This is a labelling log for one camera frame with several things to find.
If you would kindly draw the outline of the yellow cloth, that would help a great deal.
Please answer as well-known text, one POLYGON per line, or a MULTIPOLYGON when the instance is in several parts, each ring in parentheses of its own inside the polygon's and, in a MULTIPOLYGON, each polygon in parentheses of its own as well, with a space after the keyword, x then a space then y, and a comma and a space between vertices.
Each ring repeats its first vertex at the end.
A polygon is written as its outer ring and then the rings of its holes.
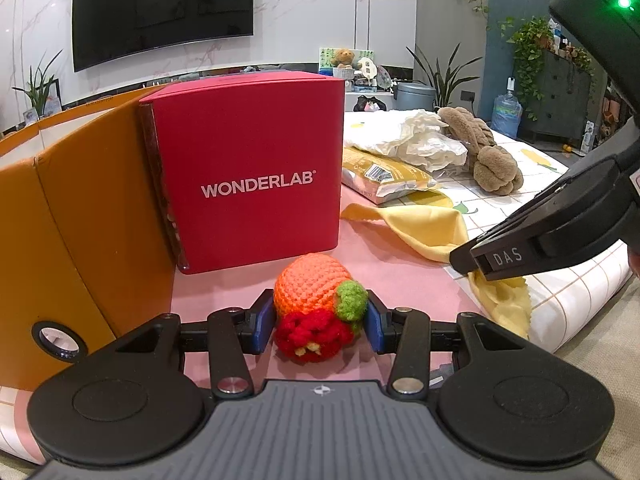
MULTIPOLYGON (((374 208, 350 204, 341 212, 348 221, 383 221, 423 258, 448 263, 452 252, 469 240, 462 214, 454 208, 412 205, 374 208)), ((510 332, 529 337, 532 302, 525 278, 489 281, 480 270, 463 273, 490 318, 510 332)))

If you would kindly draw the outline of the orange red crochet toy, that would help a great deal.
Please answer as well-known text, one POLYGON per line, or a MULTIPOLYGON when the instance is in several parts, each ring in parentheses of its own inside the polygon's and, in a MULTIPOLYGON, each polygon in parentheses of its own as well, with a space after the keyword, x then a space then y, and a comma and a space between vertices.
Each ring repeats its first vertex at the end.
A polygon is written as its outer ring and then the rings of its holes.
POLYGON ((337 259, 314 252, 279 274, 273 302, 278 350, 297 364, 320 363, 359 337, 368 292, 337 259))

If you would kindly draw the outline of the brown plush yarn toy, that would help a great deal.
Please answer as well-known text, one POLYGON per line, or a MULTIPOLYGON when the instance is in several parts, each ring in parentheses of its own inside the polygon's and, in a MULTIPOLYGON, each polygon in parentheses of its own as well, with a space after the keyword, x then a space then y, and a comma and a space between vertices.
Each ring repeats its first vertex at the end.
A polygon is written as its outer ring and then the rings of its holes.
POLYGON ((441 107, 437 115, 449 135, 465 146, 470 173, 485 192, 507 196, 522 187, 524 177, 518 163, 497 144, 484 120, 464 107, 441 107))

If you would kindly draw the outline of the white lemon-print checked tablecloth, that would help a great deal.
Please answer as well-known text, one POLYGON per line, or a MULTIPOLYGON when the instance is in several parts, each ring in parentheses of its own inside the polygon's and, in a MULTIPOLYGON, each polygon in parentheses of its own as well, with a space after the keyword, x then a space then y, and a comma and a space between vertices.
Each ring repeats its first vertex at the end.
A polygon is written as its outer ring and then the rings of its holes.
POLYGON ((637 244, 639 131, 469 237, 346 200, 341 110, 116 106, 1 173, 1 381, 43 479, 602 479, 596 378, 495 283, 637 244))

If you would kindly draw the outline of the dark grey cabinet with ivy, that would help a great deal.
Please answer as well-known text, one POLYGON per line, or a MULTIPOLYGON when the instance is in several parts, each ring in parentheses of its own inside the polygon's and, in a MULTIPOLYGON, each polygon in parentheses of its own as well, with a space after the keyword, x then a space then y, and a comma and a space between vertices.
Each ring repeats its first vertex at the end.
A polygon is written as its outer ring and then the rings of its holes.
POLYGON ((512 47, 515 94, 523 107, 518 135, 579 141, 593 95, 588 51, 572 44, 554 21, 541 16, 505 20, 501 31, 512 47))

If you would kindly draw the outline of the white crumpled plastic bag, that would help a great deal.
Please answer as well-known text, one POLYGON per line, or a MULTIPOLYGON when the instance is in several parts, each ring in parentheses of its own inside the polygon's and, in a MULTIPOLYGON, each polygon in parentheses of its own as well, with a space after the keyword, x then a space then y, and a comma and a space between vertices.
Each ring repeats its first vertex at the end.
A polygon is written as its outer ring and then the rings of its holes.
POLYGON ((427 172, 464 166, 468 149, 446 136, 447 128, 446 122, 427 110, 346 112, 344 145, 427 172))

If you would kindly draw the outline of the blue water bottle jug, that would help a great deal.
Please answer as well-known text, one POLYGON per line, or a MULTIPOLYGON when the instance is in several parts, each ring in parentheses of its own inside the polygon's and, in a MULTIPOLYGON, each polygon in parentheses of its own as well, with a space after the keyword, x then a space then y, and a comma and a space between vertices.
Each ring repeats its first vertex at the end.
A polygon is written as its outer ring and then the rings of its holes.
POLYGON ((492 130, 504 134, 511 139, 518 136, 523 107, 514 94, 515 79, 509 77, 506 81, 506 92, 497 96, 492 108, 490 126, 492 130))

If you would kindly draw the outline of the yellow snack package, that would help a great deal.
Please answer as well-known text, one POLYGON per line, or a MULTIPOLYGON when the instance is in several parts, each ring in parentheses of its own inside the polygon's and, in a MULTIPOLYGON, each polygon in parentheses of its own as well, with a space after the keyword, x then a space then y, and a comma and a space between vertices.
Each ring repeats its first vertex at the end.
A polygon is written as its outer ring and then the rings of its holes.
POLYGON ((416 166, 358 148, 343 148, 342 183, 375 205, 436 186, 436 181, 416 166))

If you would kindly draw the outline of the orange open storage box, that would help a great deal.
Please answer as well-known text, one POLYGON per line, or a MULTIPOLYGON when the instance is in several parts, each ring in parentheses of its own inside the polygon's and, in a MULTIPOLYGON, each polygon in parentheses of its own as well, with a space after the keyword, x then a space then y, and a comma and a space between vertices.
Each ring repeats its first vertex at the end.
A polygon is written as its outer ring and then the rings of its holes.
POLYGON ((142 92, 43 119, 1 143, 1 382, 65 367, 34 334, 53 322, 89 351, 169 310, 175 263, 139 124, 142 92))

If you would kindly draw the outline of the red Wonderlab box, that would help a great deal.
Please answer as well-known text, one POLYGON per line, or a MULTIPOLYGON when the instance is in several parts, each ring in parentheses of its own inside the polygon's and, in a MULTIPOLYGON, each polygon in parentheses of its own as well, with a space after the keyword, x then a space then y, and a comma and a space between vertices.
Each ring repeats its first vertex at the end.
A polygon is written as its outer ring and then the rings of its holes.
POLYGON ((338 243, 344 82, 290 70, 178 82, 138 103, 184 274, 338 243))

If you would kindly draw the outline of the tall leafy floor plant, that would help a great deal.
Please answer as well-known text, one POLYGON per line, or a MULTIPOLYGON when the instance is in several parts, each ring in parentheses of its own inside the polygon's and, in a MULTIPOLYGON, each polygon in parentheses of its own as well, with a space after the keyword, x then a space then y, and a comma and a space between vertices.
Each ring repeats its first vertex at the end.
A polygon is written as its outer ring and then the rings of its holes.
POLYGON ((418 64, 422 72, 427 78, 428 84, 435 90, 435 106, 447 107, 451 104, 452 95, 454 90, 459 88, 462 84, 471 82, 478 79, 478 76, 461 76, 462 70, 470 67, 471 65, 480 62, 481 56, 471 58, 469 61, 463 63, 457 63, 456 59, 460 50, 461 44, 457 44, 454 50, 451 52, 447 62, 442 65, 439 59, 431 63, 426 54, 419 48, 415 47, 410 49, 406 47, 413 61, 418 64))

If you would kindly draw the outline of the grey round trash can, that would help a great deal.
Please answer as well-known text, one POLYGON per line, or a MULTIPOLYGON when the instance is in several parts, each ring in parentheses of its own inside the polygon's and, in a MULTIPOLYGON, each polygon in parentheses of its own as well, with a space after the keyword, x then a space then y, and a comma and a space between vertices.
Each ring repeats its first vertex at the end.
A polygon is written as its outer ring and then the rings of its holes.
POLYGON ((393 95, 396 110, 435 110, 436 91, 423 82, 399 81, 393 95))

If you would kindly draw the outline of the pink waste bin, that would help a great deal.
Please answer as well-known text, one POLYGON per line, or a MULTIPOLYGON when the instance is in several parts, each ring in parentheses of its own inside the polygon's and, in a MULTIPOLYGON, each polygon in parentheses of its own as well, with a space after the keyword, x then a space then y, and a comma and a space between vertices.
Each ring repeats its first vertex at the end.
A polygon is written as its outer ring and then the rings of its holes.
POLYGON ((358 96, 356 104, 352 108, 354 112, 386 112, 386 104, 376 96, 358 96))

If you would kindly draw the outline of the small teddy bear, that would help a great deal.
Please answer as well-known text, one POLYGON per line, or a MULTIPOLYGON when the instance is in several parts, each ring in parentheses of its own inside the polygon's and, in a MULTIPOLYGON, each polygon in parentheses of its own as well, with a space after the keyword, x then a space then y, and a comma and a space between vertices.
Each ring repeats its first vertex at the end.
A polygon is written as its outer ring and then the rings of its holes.
POLYGON ((331 58, 331 66, 334 68, 352 68, 355 52, 347 48, 335 49, 331 58))

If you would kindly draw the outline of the green potted plant on console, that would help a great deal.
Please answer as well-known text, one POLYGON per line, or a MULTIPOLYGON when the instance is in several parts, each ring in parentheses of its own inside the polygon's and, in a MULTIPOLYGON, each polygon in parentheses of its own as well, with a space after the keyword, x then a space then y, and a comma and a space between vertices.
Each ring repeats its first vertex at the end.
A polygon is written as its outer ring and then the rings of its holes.
POLYGON ((49 68, 61 53, 62 51, 58 50, 46 65, 42 65, 42 62, 39 62, 36 67, 30 66, 24 86, 13 87, 14 91, 23 93, 28 97, 32 108, 36 111, 39 118, 44 114, 50 89, 55 80, 54 75, 48 74, 49 68))

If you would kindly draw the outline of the black wall television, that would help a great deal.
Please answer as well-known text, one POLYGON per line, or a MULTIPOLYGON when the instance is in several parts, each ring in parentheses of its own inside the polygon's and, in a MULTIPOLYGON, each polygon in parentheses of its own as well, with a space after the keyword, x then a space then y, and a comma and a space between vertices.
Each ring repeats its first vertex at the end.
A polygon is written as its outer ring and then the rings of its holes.
POLYGON ((76 72, 174 44, 250 36, 254 0, 72 0, 76 72))

